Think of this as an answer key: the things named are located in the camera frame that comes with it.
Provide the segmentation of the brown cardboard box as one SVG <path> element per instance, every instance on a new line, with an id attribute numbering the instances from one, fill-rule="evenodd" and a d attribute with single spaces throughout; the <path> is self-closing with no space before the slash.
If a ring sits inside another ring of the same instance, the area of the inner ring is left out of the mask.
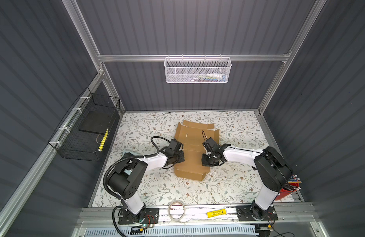
<path id="1" fill-rule="evenodd" d="M 177 177 L 203 181 L 210 167 L 202 165 L 202 155 L 206 153 L 204 141 L 213 138 L 219 143 L 220 130 L 213 123 L 205 124 L 184 120 L 177 125 L 175 139 L 183 144 L 184 162 L 174 165 Z"/>

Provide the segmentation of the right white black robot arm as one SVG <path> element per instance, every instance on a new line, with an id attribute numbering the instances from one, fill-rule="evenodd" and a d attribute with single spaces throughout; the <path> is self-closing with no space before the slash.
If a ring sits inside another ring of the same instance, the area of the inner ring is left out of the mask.
<path id="1" fill-rule="evenodd" d="M 236 162 L 251 166 L 259 173 L 261 189 L 251 204 L 250 212 L 255 220 L 267 218 L 268 210 L 280 193 L 293 170 L 273 147 L 262 150 L 247 150 L 230 144 L 218 144 L 213 138 L 203 142 L 206 153 L 202 155 L 202 165 L 221 166 L 225 162 Z"/>

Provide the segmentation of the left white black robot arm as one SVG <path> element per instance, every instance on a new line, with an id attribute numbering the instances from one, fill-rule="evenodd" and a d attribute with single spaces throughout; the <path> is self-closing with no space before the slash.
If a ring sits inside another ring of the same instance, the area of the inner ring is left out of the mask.
<path id="1" fill-rule="evenodd" d="M 107 193 L 117 198 L 122 208 L 130 215 L 135 223 L 140 223 L 146 216 L 146 205 L 137 194 L 137 190 L 146 172 L 154 169 L 169 169 L 184 162 L 183 144 L 176 139 L 165 139 L 169 145 L 159 148 L 153 136 L 151 143 L 156 153 L 137 156 L 126 153 L 120 160 L 112 164 L 103 176 L 103 186 Z"/>

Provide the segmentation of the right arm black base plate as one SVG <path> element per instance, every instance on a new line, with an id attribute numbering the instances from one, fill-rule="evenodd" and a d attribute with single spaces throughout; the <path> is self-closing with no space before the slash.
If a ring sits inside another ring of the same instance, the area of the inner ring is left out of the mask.
<path id="1" fill-rule="evenodd" d="M 239 205 L 236 206 L 239 221 L 276 221 L 278 220 L 275 207 L 271 205 L 267 210 L 262 210 L 258 206 Z"/>

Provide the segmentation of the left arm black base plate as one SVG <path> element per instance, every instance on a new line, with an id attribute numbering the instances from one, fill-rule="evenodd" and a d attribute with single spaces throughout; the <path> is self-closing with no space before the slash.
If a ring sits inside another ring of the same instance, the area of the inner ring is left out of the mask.
<path id="1" fill-rule="evenodd" d="M 159 209 L 145 207 L 138 214 L 133 214 L 129 210 L 122 208 L 117 217 L 119 218 L 118 224 L 120 225 L 157 224 L 159 222 Z"/>

